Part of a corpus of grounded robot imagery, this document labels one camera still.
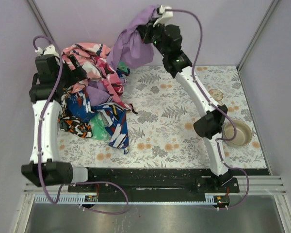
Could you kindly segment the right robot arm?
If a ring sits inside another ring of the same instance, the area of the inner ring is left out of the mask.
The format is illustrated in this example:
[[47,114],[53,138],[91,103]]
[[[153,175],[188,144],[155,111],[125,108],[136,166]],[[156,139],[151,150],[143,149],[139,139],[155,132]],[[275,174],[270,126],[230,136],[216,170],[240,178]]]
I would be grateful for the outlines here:
[[186,90],[195,104],[200,119],[194,123],[197,135],[203,138],[210,160],[210,178],[198,182],[218,190],[232,179],[222,156],[222,126],[226,118],[227,107],[219,105],[201,81],[197,78],[194,65],[181,49],[182,36],[176,25],[155,25],[153,21],[139,25],[137,32],[142,42],[152,44],[163,56],[165,70]]

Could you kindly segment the salmon whale print cloth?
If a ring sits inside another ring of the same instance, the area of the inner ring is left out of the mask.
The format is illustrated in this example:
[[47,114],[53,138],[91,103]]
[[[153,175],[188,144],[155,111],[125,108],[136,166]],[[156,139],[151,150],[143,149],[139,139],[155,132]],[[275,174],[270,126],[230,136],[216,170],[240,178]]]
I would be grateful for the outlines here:
[[99,80],[115,74],[113,68],[107,63],[107,57],[111,49],[98,43],[77,43],[63,49],[62,58],[71,70],[77,63],[84,73],[84,78]]

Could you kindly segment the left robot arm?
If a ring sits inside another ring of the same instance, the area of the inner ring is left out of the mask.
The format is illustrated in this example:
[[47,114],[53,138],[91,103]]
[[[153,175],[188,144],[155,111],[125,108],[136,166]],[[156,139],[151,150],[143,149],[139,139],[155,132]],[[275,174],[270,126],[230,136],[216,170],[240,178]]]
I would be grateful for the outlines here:
[[37,73],[33,76],[29,91],[34,112],[34,138],[30,162],[22,165],[21,173],[37,187],[85,182],[88,170],[62,162],[58,150],[58,116],[61,96],[68,84],[77,79],[67,64],[59,65],[59,57],[53,54],[37,56]]

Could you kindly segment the pink camouflage cloth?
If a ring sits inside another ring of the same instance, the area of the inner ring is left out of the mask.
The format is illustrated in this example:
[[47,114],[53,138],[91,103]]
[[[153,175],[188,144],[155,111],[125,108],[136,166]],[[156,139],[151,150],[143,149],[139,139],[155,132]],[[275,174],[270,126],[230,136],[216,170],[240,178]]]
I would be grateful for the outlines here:
[[106,56],[90,55],[72,50],[63,52],[62,58],[71,71],[77,68],[73,65],[75,58],[84,71],[82,80],[72,85],[65,93],[66,98],[80,98],[84,94],[89,99],[88,105],[95,107],[106,103],[116,103],[126,110],[133,110],[131,104],[125,103],[120,96],[124,91],[124,79],[120,79],[116,71],[106,61]]

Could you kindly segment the purple cloth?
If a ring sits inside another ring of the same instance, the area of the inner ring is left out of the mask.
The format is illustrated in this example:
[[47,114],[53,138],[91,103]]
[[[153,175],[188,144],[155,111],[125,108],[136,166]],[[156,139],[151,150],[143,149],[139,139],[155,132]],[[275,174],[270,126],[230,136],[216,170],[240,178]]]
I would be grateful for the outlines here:
[[[138,68],[153,61],[154,51],[150,44],[143,43],[142,37],[137,32],[137,27],[146,25],[157,16],[158,5],[151,5],[139,12],[118,36],[110,54],[107,56],[108,65],[115,69],[123,62],[131,68]],[[92,107],[114,102],[121,107],[131,110],[132,106],[124,103],[120,96],[124,91],[126,79],[115,74],[114,81],[103,79],[101,81],[89,81],[86,92]]]

